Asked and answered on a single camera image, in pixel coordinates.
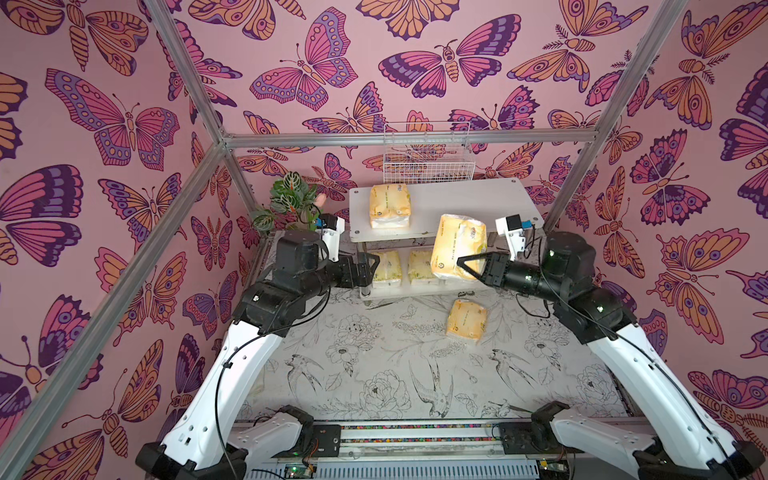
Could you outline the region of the yellow-green tissue pack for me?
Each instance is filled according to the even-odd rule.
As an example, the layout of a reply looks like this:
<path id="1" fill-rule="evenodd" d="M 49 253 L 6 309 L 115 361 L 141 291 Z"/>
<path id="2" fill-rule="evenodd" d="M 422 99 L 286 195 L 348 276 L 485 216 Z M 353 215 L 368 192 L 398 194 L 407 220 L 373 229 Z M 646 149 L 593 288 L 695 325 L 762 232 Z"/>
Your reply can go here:
<path id="1" fill-rule="evenodd" d="M 435 285 L 439 283 L 431 267 L 432 251 L 414 249 L 409 253 L 408 279 L 411 285 Z"/>
<path id="2" fill-rule="evenodd" d="M 375 269 L 372 286 L 374 288 L 400 287 L 403 273 L 399 252 L 397 250 L 377 251 L 379 265 Z"/>

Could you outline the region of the orange tissue pack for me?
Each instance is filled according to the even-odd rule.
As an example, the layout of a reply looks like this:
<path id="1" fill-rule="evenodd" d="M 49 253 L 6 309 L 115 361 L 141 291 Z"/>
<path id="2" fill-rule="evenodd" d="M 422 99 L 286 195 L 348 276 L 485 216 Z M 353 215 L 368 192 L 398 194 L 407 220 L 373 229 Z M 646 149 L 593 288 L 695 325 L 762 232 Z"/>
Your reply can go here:
<path id="1" fill-rule="evenodd" d="M 369 220 L 373 229 L 407 228 L 411 214 L 411 196 L 407 184 L 383 184 L 371 188 Z"/>
<path id="2" fill-rule="evenodd" d="M 456 265 L 456 260 L 486 251 L 487 229 L 483 222 L 466 216 L 443 214 L 432 251 L 432 271 L 436 277 L 446 281 L 474 281 L 471 275 Z"/>
<path id="3" fill-rule="evenodd" d="M 475 302 L 457 299 L 446 320 L 446 334 L 477 343 L 484 335 L 488 310 Z"/>

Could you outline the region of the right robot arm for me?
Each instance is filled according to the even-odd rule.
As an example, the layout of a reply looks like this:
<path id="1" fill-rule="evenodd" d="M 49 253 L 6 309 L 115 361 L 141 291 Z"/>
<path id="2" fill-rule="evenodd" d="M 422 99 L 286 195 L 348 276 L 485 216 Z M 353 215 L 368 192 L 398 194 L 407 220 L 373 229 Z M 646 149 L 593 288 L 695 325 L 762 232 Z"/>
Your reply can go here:
<path id="1" fill-rule="evenodd" d="M 596 457 L 635 479 L 746 479 L 765 463 L 753 442 L 736 439 L 684 388 L 611 291 L 593 282 L 595 249 L 583 237 L 555 232 L 538 265 L 510 254 L 460 257 L 481 283 L 548 301 L 556 319 L 599 357 L 653 429 L 636 434 L 576 414 L 552 401 L 531 416 L 542 448 L 560 445 Z"/>

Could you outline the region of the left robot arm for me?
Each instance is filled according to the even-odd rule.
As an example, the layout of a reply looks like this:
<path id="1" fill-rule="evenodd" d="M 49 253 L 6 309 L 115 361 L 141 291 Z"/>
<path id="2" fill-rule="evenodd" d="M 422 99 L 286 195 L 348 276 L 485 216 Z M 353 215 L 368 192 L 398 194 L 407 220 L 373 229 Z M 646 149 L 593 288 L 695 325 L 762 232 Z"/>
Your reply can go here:
<path id="1" fill-rule="evenodd" d="M 237 414 L 291 328 L 326 307 L 332 289 L 371 286 L 376 254 L 348 254 L 329 230 L 286 232 L 275 260 L 242 294 L 213 367 L 162 440 L 145 444 L 137 466 L 156 479 L 243 479 L 256 465 L 295 448 L 310 420 L 281 409 L 235 434 Z"/>

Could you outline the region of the white two-tier shelf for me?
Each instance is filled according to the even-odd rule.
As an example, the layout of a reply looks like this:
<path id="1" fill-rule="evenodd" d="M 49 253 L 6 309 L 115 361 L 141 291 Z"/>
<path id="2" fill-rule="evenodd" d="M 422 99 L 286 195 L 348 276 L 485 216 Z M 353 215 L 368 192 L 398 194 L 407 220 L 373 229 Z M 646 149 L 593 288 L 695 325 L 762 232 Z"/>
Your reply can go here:
<path id="1" fill-rule="evenodd" d="M 517 179 L 407 189 L 410 216 L 384 221 L 371 216 L 371 201 L 381 201 L 381 194 L 372 187 L 350 193 L 351 241 L 360 252 L 384 256 L 380 278 L 361 290 L 366 301 L 485 290 L 457 259 L 493 250 L 515 258 L 543 231 L 543 215 Z"/>

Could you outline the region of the potted plant in black vase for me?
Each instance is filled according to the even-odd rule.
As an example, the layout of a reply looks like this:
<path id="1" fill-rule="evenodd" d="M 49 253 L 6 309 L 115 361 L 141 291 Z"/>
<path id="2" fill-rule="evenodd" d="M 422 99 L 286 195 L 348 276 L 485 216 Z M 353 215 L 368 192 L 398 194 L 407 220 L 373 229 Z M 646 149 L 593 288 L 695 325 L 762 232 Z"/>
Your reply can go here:
<path id="1" fill-rule="evenodd" d="M 270 201 L 251 213 L 251 226 L 260 233 L 317 229 L 327 195 L 308 183 L 298 172 L 290 171 L 270 189 Z"/>

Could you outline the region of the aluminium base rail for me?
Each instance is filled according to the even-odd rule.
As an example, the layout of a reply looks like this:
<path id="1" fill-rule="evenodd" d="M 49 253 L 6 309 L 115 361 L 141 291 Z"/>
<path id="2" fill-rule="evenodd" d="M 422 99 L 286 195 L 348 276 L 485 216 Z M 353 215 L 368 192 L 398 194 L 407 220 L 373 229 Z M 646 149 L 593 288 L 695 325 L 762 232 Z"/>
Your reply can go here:
<path id="1" fill-rule="evenodd" d="M 660 455 L 655 435 L 622 429 L 570 410 L 530 419 L 316 423 L 279 411 L 248 429 L 224 431 L 215 420 L 183 415 L 159 442 L 145 444 L 137 465 L 158 479 L 242 479 L 271 458 L 554 455 L 583 452 L 637 476 L 638 456 Z"/>

